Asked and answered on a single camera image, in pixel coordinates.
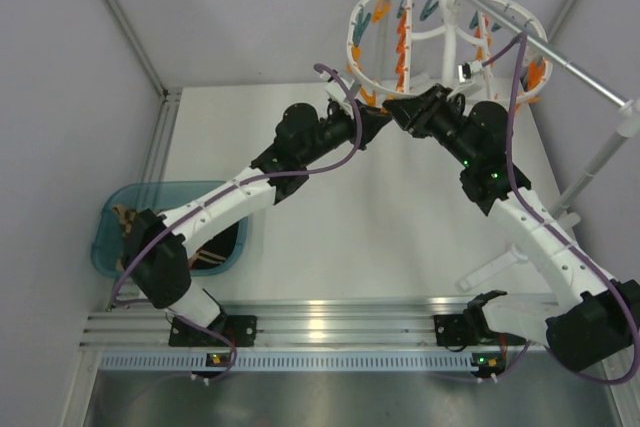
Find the white round clip hanger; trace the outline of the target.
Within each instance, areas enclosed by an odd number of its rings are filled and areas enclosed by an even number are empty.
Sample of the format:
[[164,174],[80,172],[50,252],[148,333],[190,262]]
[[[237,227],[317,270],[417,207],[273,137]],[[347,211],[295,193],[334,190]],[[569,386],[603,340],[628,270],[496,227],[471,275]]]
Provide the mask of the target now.
[[500,21],[463,0],[360,0],[349,20],[346,70],[376,93],[379,107],[435,83],[454,89],[458,66],[481,60],[487,89],[467,98],[505,105],[513,56],[495,56],[508,41]]

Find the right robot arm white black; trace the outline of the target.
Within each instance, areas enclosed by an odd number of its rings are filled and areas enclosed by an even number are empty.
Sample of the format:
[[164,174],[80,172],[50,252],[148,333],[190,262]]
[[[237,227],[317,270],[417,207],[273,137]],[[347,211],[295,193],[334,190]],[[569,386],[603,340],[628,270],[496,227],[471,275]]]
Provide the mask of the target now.
[[464,311],[473,340],[486,344],[511,334],[544,346],[572,372],[639,346],[638,283],[606,273],[547,212],[513,163],[514,118],[504,107],[481,101],[465,114],[463,95],[439,84],[383,106],[403,131],[435,139],[462,164],[467,198],[503,230],[555,296],[545,305],[499,290],[478,295]]

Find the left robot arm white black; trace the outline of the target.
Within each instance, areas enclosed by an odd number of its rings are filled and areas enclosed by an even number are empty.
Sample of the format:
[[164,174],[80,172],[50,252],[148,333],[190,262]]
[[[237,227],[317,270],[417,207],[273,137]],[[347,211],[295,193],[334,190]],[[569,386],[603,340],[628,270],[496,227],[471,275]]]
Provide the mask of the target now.
[[220,341],[226,314],[192,279],[190,260],[238,221],[292,196],[309,179],[310,164],[345,143],[365,149],[391,120],[377,108],[356,107],[350,115],[332,101],[321,118],[313,106],[294,104],[277,124],[273,143],[234,179],[177,208],[138,212],[125,237],[123,264],[151,305],[190,321],[201,342]]

